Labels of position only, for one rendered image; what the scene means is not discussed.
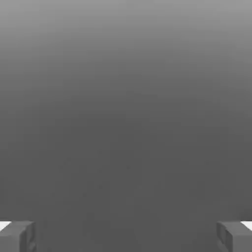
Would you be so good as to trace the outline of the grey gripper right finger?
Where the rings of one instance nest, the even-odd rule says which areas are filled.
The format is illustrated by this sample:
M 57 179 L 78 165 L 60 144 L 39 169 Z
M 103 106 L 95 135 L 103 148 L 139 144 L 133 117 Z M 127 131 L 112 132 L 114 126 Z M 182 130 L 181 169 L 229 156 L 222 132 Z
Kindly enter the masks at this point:
M 220 252 L 252 252 L 252 221 L 218 221 L 216 232 Z

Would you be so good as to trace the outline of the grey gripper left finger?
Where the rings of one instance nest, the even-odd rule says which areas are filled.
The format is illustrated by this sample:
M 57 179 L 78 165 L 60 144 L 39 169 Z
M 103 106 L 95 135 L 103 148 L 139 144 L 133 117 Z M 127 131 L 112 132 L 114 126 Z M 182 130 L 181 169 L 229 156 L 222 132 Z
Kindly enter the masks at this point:
M 36 223 L 0 221 L 0 252 L 36 252 Z

